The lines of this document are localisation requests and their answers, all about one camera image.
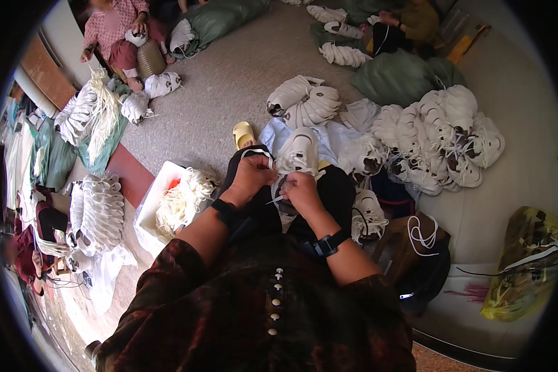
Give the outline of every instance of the bare foot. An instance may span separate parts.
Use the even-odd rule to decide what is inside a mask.
[[[246,147],[256,146],[256,145],[260,145],[256,140],[246,141],[244,142],[244,145],[240,148],[240,150],[245,149]]]
[[[175,63],[175,58],[173,56],[171,56],[169,53],[166,53],[164,55],[164,59],[165,59],[165,63],[167,63],[168,65],[171,65],[172,63]]]
[[[128,78],[128,86],[132,89],[133,92],[140,92],[144,89],[143,83],[135,77]]]

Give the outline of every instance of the woman's right hand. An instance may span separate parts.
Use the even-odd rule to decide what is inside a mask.
[[[316,181],[307,173],[291,172],[279,194],[283,195],[283,199],[291,201],[305,220],[325,211],[318,196]]]
[[[81,63],[85,63],[85,62],[89,62],[90,59],[91,59],[91,52],[88,51],[87,49],[84,49],[82,51],[81,58],[79,58],[78,60],[81,61]]]

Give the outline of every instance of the black wristband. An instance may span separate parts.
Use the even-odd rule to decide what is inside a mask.
[[[211,207],[219,212],[218,217],[231,230],[240,221],[240,212],[235,206],[224,202],[221,199],[216,199]]]

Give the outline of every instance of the person's leg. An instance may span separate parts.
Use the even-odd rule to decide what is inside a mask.
[[[373,55],[395,53],[399,48],[411,51],[410,46],[413,47],[413,43],[405,38],[405,33],[394,26],[376,22],[372,26],[372,34],[374,35]]]
[[[147,19],[147,28],[149,30],[149,39],[153,39],[159,44],[159,51],[161,55],[164,56],[165,63],[172,64],[175,62],[175,58],[168,53],[165,47],[165,39],[167,38],[167,29],[165,25],[158,20],[149,17]]]
[[[37,214],[37,228],[42,233],[42,239],[49,242],[56,242],[53,229],[66,232],[68,227],[68,216],[56,208],[48,206]]]
[[[113,43],[109,56],[109,63],[122,69],[128,78],[128,86],[134,92],[142,91],[144,85],[137,78],[139,72],[136,70],[136,53],[138,48],[126,40],[119,40]]]
[[[318,196],[339,226],[347,234],[351,234],[355,186],[341,168],[330,165],[323,170],[327,173],[318,179]],[[293,220],[287,233],[295,236],[299,243],[316,239],[316,235],[301,215]]]
[[[236,152],[227,166],[227,175],[225,182],[221,186],[220,194],[227,190],[231,183],[234,182],[236,172],[242,154],[246,153],[244,157],[251,157],[253,155],[262,155],[251,150],[261,149],[269,152],[265,145],[253,145],[243,148]],[[281,218],[279,212],[273,203],[267,204],[271,201],[271,187],[262,186],[260,191],[252,198],[242,212],[245,217],[244,223],[238,229],[230,234],[230,243],[235,243],[245,238],[257,236],[261,234],[278,234],[281,233]]]

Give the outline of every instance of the green cloth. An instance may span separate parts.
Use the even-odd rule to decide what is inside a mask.
[[[311,24],[310,35],[312,36],[314,45],[316,45],[317,48],[320,48],[325,43],[333,41],[338,47],[352,47],[364,51],[364,46],[361,39],[348,38],[347,36],[335,35],[333,33],[330,33],[324,29],[324,23],[316,22]],[[352,66],[341,66],[339,64],[335,65],[349,71],[357,71],[359,69]]]
[[[431,90],[463,84],[461,72],[441,58],[430,63],[399,49],[396,53],[381,53],[366,62],[352,77],[351,84],[380,106],[396,104],[407,107],[419,101]]]
[[[128,85],[124,84],[118,75],[114,75],[113,91],[121,96],[131,93]],[[39,131],[37,131],[35,127],[29,126],[31,135],[34,138],[29,174],[31,185],[35,185],[39,182],[47,188],[54,188],[56,191],[60,190],[66,183],[68,174],[73,168],[77,156],[81,159],[82,164],[89,172],[97,175],[104,173],[112,153],[120,143],[120,139],[124,134],[124,129],[126,129],[126,124],[128,124],[128,119],[121,114],[121,110],[122,105],[118,107],[118,125],[116,125],[112,135],[105,141],[102,152],[92,166],[89,165],[89,153],[87,152],[91,140],[90,137],[86,138],[79,147],[75,148],[62,139],[60,133],[53,130],[54,121],[50,118],[45,119]],[[33,170],[35,167],[37,150],[41,147],[45,149],[45,153],[41,163],[40,174],[36,177],[33,174]]]
[[[444,58],[430,58],[428,64],[432,67],[434,73],[442,81],[445,87],[453,85],[463,85],[467,86],[467,82],[463,77],[463,74],[453,62],[446,60]]]
[[[29,177],[31,185],[37,182],[47,188],[60,190],[68,178],[68,173],[73,169],[74,161],[77,153],[73,145],[66,142],[60,136],[60,133],[53,130],[53,119],[46,118],[39,131],[34,126],[29,125],[31,135],[34,138],[33,147],[31,148],[31,159]],[[43,160],[40,164],[40,174],[35,176],[33,170],[35,167],[35,158],[37,150],[45,149]]]
[[[205,6],[186,14],[194,35],[186,55],[213,42],[253,20],[269,8],[270,0],[210,0]]]
[[[339,0],[338,8],[348,12],[348,23],[359,26],[368,23],[368,17],[380,11],[393,11],[405,6],[405,0]]]

